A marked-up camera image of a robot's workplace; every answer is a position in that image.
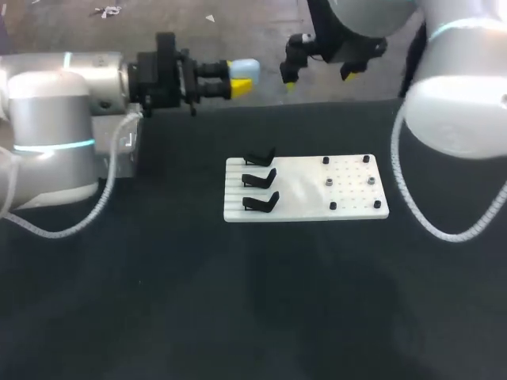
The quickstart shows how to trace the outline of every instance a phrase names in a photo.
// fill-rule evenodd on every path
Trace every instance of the cable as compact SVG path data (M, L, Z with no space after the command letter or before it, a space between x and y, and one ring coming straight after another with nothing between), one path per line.
M112 189L114 187L114 182L116 179L116 165L118 161L117 151L118 151L118 142L120 140L120 133L132 121L138 120L141 117L143 117L141 113L131 113L129 115L126 115L125 118L120 122L120 124L118 124L118 127L116 127L116 130L112 134L111 147L109 152L110 160L109 160L108 179L105 182L104 191L102 192L101 198L97 201L97 204L95 205L93 210L81 222L63 231L50 232L42 230L41 228L34 226L32 223L27 222L26 220L13 214L7 214L6 219L10 220L13 223L18 224L20 227L25 228L26 230L32 232L35 235L48 239L65 238L67 236L71 236L72 234L79 232L80 230L88 226L102 212L102 210L104 210L104 207L107 204L109 197L111 196Z
M399 191L402 193L407 206L409 207L410 211L412 211L412 214L414 214L419 223L422 224L422 226L426 228L428 232L440 240L449 241L451 243L461 243L479 236L480 233L483 232L486 227L488 227L488 225L491 223L491 221L494 219L494 217L497 215L507 200L507 182L505 182L505 184L501 187L500 192L488 207L484 215L468 230L462 232L461 234L446 234L445 232L438 230L421 213L415 204L414 199L410 195L409 189L406 187L405 179L403 178L402 167L399 161L399 139L404 121L404 110L405 104L403 104L398 111L395 126L393 128L393 134L391 136L391 163L393 166L393 174L395 175L396 183L398 184Z
M7 186L7 196L6 200L2 205L2 209L0 210L0 220L4 218L10 210L10 207L13 204L14 196L16 194L16 185L17 185L17 174L19 173L19 157L16 154L13 154L10 150L7 150L4 147L0 146L0 152L9 157L10 160L10 171L9 171L9 184Z

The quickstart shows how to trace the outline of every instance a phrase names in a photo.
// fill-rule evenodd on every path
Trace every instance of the white plate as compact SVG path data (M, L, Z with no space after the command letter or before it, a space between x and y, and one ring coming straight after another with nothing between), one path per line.
M325 220L385 219L389 215L386 196L375 156L363 162L363 154L353 156L276 157L270 167L245 165L242 158L229 158L226 165L223 217L226 222L305 222ZM242 174L266 178L276 168L269 189L244 187ZM369 178L375 178L369 184ZM327 186L327 179L333 180ZM273 211L246 211L243 197L268 201L274 192L280 200ZM375 201L380 208L374 208ZM330 209L331 202L336 210Z

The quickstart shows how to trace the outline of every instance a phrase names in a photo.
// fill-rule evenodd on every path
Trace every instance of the black clip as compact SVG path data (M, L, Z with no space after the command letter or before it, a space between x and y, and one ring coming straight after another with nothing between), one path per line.
M250 209L252 211L260 211L269 213L273 211L278 200L280 199L280 193L274 192L271 196L271 199L268 202L262 202L259 199L245 197L243 198L243 206L245 206L245 211Z
M248 165L249 162L253 163L257 166L270 166L275 158L276 149L272 148L269 151L269 154L266 157L259 157L255 154L247 154L243 159L245 160L245 165Z
M276 169L273 168L269 172L269 175L267 176L266 179L252 176L251 174L243 174L241 177L241 181L243 182L245 187L249 185L254 188L270 188L271 184L275 180L275 177L276 177Z

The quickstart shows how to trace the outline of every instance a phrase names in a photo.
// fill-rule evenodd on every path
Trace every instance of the black mat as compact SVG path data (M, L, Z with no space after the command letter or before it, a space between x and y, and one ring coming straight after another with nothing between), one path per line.
M507 377L502 211L461 245L426 233L399 197L397 102L158 114L140 178L63 241L0 224L0 378L452 379ZM226 224L225 160L375 154L383 221ZM459 232L507 177L505 160L445 158L402 138L414 198ZM24 213L60 229L93 202Z

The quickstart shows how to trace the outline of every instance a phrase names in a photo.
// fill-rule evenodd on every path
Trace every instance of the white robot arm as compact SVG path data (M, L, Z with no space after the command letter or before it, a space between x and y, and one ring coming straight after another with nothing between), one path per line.
M341 76L367 70L383 54L384 37L419 7L427 43L393 128L391 160L398 187L416 219L450 242L478 236L507 200L507 183L486 213L461 234L439 231L412 199L398 155L404 124L425 145L465 159L507 155L506 0L308 0L315 37L294 35L280 65L285 83L298 79L306 57L342 62Z
M0 57L0 117L14 136L13 150L0 150L0 219L46 238L77 232L100 213L112 190L121 128L183 102L195 115L201 98L241 96L257 84L259 73L253 59L197 64L187 50L176 50L173 33L158 34L157 51L139 53L131 64L113 52ZM92 116L125 114L129 103L141 104L143 114L127 115L113 134L105 191L82 223L46 233L7 214L92 196L98 188Z

